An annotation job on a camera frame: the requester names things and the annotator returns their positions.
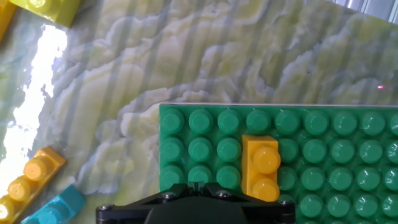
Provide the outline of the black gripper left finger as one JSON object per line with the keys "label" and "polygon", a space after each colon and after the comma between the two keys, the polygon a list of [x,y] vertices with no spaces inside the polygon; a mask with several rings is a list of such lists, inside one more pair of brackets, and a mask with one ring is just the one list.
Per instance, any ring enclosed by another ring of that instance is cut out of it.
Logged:
{"label": "black gripper left finger", "polygon": [[173,184],[168,190],[127,205],[104,204],[96,208],[96,224],[122,223],[126,220],[145,220],[149,212],[158,205],[194,196],[199,190],[198,182]]}

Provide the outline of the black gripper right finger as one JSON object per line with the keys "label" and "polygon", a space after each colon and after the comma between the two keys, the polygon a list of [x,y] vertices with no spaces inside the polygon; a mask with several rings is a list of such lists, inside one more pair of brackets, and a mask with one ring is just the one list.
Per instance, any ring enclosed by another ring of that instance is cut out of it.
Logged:
{"label": "black gripper right finger", "polygon": [[265,202],[218,183],[198,184],[199,217],[204,223],[295,223],[295,203]]}

